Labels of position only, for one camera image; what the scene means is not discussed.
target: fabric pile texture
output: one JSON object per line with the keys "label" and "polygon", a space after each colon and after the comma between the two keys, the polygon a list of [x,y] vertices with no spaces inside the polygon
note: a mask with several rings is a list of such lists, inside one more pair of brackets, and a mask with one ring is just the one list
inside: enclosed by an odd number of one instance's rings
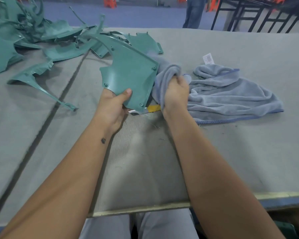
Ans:
{"label": "fabric pile texture", "polygon": [[[181,68],[179,65],[170,64],[166,59],[154,55],[152,53],[148,54],[152,59],[159,63],[157,75],[155,78],[154,87],[152,89],[153,99],[161,105],[161,110],[164,109],[164,98],[165,93],[168,88],[169,81],[173,76],[181,75]],[[190,75],[183,75],[189,84],[192,80]]]}
{"label": "fabric pile texture", "polygon": [[[152,56],[159,63],[152,97],[164,109],[164,96],[171,78],[181,74],[180,66]],[[187,110],[197,124],[225,123],[283,112],[283,104],[271,91],[243,78],[239,69],[221,65],[200,65],[194,70],[200,80],[189,83]]]}

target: towel label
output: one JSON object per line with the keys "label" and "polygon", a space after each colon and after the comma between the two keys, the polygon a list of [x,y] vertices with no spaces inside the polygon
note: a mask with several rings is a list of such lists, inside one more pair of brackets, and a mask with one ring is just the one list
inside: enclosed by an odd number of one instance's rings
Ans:
{"label": "towel label", "polygon": [[207,65],[207,64],[209,64],[209,65],[213,65],[213,64],[215,64],[215,63],[214,63],[214,60],[213,60],[213,57],[211,57],[211,53],[209,53],[209,54],[203,56],[203,60],[204,60],[204,62],[205,62],[206,65]]}

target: black plastic chair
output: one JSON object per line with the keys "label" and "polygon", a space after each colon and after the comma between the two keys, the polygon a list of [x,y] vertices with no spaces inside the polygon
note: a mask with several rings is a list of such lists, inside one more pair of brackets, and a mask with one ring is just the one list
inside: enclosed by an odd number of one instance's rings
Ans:
{"label": "black plastic chair", "polygon": [[[230,4],[234,8],[222,8],[221,5],[222,5],[223,2]],[[232,17],[232,19],[229,23],[227,31],[231,31],[231,28],[232,28],[235,21],[236,21],[236,23],[234,25],[233,32],[235,32],[239,21],[248,20],[248,21],[253,21],[250,28],[249,28],[249,30],[248,30],[248,32],[252,32],[253,28],[255,27],[255,24],[257,23],[260,15],[263,11],[263,9],[264,9],[264,5],[262,3],[256,3],[256,2],[252,2],[250,0],[220,0],[218,9],[217,9],[216,14],[215,14],[213,24],[211,26],[211,30],[214,29],[219,11],[233,11],[234,14],[233,14],[233,17]],[[256,14],[255,17],[242,17],[244,12],[255,12],[257,14]]]}

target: hand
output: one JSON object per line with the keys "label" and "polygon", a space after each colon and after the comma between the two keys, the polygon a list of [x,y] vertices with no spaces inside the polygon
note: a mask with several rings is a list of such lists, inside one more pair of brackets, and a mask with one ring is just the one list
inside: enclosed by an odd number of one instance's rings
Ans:
{"label": "hand", "polygon": [[123,102],[127,101],[131,94],[130,88],[118,96],[109,89],[103,89],[93,120],[104,127],[110,135],[113,135],[120,128],[124,115],[128,113]]}
{"label": "hand", "polygon": [[169,82],[165,93],[165,108],[163,111],[165,120],[168,120],[175,110],[187,111],[188,95],[189,85],[184,77],[174,76]]}

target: teal plastic panel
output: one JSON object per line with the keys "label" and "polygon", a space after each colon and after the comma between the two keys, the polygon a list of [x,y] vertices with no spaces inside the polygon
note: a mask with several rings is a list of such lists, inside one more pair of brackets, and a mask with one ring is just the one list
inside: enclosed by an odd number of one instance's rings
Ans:
{"label": "teal plastic panel", "polygon": [[[103,23],[104,23],[104,15],[101,15],[100,17],[100,25],[96,28],[95,30],[89,30],[86,31],[84,33],[100,33],[101,30],[103,29]],[[53,47],[53,48],[48,48],[48,49],[44,49],[43,52],[44,54],[48,57],[48,59],[52,60],[52,61],[61,61],[61,60],[68,60],[68,59],[72,59],[75,57],[78,57],[86,52],[88,52],[88,50],[93,47],[98,41],[97,40],[93,40],[89,38],[85,38],[87,35],[82,35],[78,37],[78,41],[83,40],[84,43],[83,44],[78,44],[78,43],[71,43],[68,46],[57,46],[57,47]]]}
{"label": "teal plastic panel", "polygon": [[0,19],[18,22],[18,16],[23,14],[17,0],[0,0]]}
{"label": "teal plastic panel", "polygon": [[149,34],[136,33],[136,36],[124,34],[125,38],[129,41],[133,48],[147,54],[149,51],[154,51],[157,54],[163,53],[163,49]]}
{"label": "teal plastic panel", "polygon": [[86,44],[77,47],[76,43],[71,43],[68,46],[56,46],[43,49],[44,54],[52,61],[69,60],[85,54],[89,49],[96,44],[95,40],[90,40]]}
{"label": "teal plastic panel", "polygon": [[45,71],[47,70],[51,70],[51,67],[53,66],[53,62],[50,60],[48,62],[45,63],[41,63],[41,64],[36,64],[33,65],[25,70],[23,70],[22,72],[20,72],[19,74],[13,76],[10,80],[8,80],[8,84],[13,84],[14,82],[18,81],[22,81],[28,85],[31,85],[32,87],[44,92],[45,94],[47,94],[49,97],[51,97],[53,100],[57,101],[58,103],[60,103],[62,106],[64,106],[65,108],[71,110],[71,111],[75,111],[77,109],[76,106],[72,105],[71,103],[63,103],[62,101],[60,101],[59,99],[57,99],[56,97],[52,96],[49,92],[47,92],[45,89],[43,89],[41,86],[39,86],[39,84],[36,82],[35,77],[33,76],[33,74],[38,74],[38,75],[42,75]]}
{"label": "teal plastic panel", "polygon": [[12,22],[0,19],[0,38],[3,40],[17,42],[24,39],[24,36],[14,27]]}
{"label": "teal plastic panel", "polygon": [[17,41],[14,46],[20,49],[41,49],[39,45],[29,43],[26,39]]}
{"label": "teal plastic panel", "polygon": [[80,35],[85,27],[72,28],[67,21],[58,20],[54,23],[44,23],[45,33],[41,36],[42,41],[55,40],[56,42],[65,41],[71,37]]}
{"label": "teal plastic panel", "polygon": [[131,88],[132,96],[124,105],[143,112],[154,84],[158,63],[131,45],[111,36],[96,34],[89,37],[100,41],[113,57],[111,66],[100,68],[102,86],[116,95]]}
{"label": "teal plastic panel", "polygon": [[24,15],[26,16],[26,19],[31,23],[31,25],[36,29],[44,20],[44,9],[43,9],[43,0],[40,0],[40,8],[36,12],[36,8],[27,7],[23,5],[23,3],[20,3],[17,1],[17,5],[20,7]]}
{"label": "teal plastic panel", "polygon": [[13,41],[4,40],[0,37],[0,72],[5,71],[9,65],[23,58],[21,54],[16,52]]}

